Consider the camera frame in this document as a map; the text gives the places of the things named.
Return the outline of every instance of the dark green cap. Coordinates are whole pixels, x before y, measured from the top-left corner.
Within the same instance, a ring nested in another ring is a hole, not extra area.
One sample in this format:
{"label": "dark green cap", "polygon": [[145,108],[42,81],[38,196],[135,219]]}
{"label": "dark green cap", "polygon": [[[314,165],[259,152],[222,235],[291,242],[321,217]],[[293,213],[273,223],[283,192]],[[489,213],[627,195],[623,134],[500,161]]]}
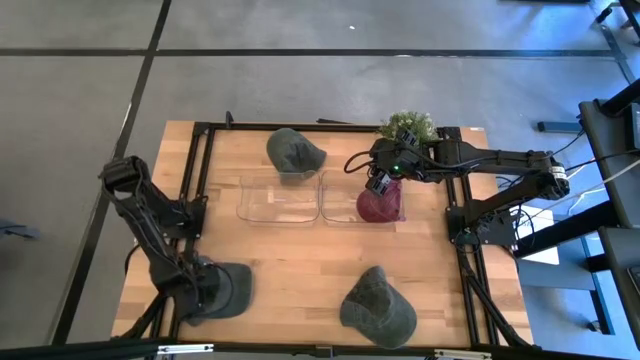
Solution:
{"label": "dark green cap", "polygon": [[382,348],[396,349],[411,338],[418,320],[407,299],[389,285],[384,270],[374,266],[342,302],[340,322]]}
{"label": "dark green cap", "polygon": [[296,174],[318,171],[327,157],[325,151],[289,128],[279,129],[271,134],[267,141],[267,154],[279,173]]}

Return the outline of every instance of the wooden tabletop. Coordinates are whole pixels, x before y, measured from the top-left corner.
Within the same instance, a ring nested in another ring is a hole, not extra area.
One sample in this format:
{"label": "wooden tabletop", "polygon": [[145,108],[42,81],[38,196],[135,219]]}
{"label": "wooden tabletop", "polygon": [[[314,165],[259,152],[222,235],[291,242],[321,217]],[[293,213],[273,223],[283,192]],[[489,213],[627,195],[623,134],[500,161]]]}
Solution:
{"label": "wooden tabletop", "polygon": [[[179,193],[192,128],[192,122],[170,121],[165,129],[153,182],[170,198]],[[465,141],[487,147],[483,129],[461,130]],[[216,131],[205,228],[196,245],[200,254],[217,262],[252,268],[251,306],[234,318],[207,320],[197,327],[182,324],[179,338],[213,343],[371,345],[355,329],[340,324],[339,307],[360,275],[381,265],[389,282],[416,309],[418,324],[408,346],[468,346],[460,275],[445,226],[444,182],[403,182],[406,220],[390,225],[334,226],[319,216],[307,226],[256,226],[237,216],[239,184],[240,178],[256,172],[275,173],[265,150],[269,135],[266,131]],[[322,171],[342,171],[353,153],[368,150],[376,138],[362,133],[304,135],[327,151]],[[472,174],[470,182],[476,199],[497,191],[491,175]],[[513,259],[499,247],[483,250],[494,302],[520,336],[532,341]],[[139,251],[131,259],[113,335],[128,330],[155,294],[148,262]],[[480,337],[487,342],[482,307],[477,298],[475,302]]]}

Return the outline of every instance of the clear plastic bin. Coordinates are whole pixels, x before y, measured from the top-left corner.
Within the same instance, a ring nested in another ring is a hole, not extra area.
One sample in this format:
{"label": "clear plastic bin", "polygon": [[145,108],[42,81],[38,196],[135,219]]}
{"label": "clear plastic bin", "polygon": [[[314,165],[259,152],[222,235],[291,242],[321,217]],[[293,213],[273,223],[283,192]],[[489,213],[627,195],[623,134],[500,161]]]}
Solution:
{"label": "clear plastic bin", "polygon": [[378,198],[375,195],[363,194],[368,191],[365,184],[368,180],[365,171],[346,174],[342,171],[325,171],[320,179],[320,213],[327,222],[334,224],[389,224],[404,220],[404,207],[402,203],[402,184],[398,184],[400,198],[394,200],[387,207],[387,211],[376,211],[376,208],[368,206],[368,217],[374,221],[365,220],[358,212],[358,197],[366,196],[361,201],[379,202],[376,205],[384,206],[388,199]]}
{"label": "clear plastic bin", "polygon": [[315,172],[243,176],[236,207],[239,218],[254,223],[310,223],[319,216],[319,178]]}

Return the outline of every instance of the potted plant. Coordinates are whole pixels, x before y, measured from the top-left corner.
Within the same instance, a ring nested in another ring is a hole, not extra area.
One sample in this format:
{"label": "potted plant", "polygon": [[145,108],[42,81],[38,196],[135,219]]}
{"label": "potted plant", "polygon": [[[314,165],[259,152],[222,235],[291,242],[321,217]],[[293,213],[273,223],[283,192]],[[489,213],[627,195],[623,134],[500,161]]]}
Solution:
{"label": "potted plant", "polygon": [[[383,137],[395,139],[398,129],[406,128],[411,131],[419,143],[438,138],[436,127],[429,114],[416,111],[398,112],[383,120],[378,129]],[[360,217],[366,222],[384,223],[404,220],[402,214],[402,184],[394,180],[383,196],[365,190],[358,196],[356,209]]]}
{"label": "potted plant", "polygon": [[400,128],[408,129],[416,136],[419,143],[438,139],[436,126],[429,114],[416,111],[397,112],[389,120],[382,120],[382,126],[378,133],[387,139],[395,139],[396,132]]}

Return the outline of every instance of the concrete floor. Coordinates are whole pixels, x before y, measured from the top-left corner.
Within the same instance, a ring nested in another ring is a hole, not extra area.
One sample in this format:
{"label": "concrete floor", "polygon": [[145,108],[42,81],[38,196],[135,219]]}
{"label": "concrete floor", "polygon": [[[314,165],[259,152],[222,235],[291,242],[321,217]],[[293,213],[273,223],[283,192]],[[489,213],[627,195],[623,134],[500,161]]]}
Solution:
{"label": "concrete floor", "polygon": [[[592,24],[594,9],[604,3],[182,0],[169,11],[160,47],[608,49]],[[160,6],[160,0],[3,0],[0,47],[145,48]],[[621,22],[618,12],[607,19],[640,73],[640,51],[631,45],[637,39],[617,30]],[[0,57],[0,217],[43,233],[38,241],[0,241],[0,348],[48,341],[98,194],[96,176],[113,151],[141,63],[138,57]],[[600,58],[156,58],[127,153],[153,166],[165,121],[219,121],[226,110],[237,121],[324,117],[374,124],[409,109],[430,112],[439,125],[484,127],[494,148],[553,150],[573,136],[538,133],[536,122],[571,121],[579,101],[625,85],[618,65]],[[581,139],[560,159],[576,164],[592,156]],[[573,180],[579,190],[600,177],[590,167]],[[570,205],[554,210],[564,214]],[[130,239],[110,210],[70,341],[108,338]],[[534,338],[544,348],[640,357],[624,319],[616,322],[615,336],[567,321],[593,318],[588,293],[524,293]],[[615,303],[614,291],[608,294]],[[567,303],[570,309],[556,306]],[[619,301],[613,308],[619,318]]]}

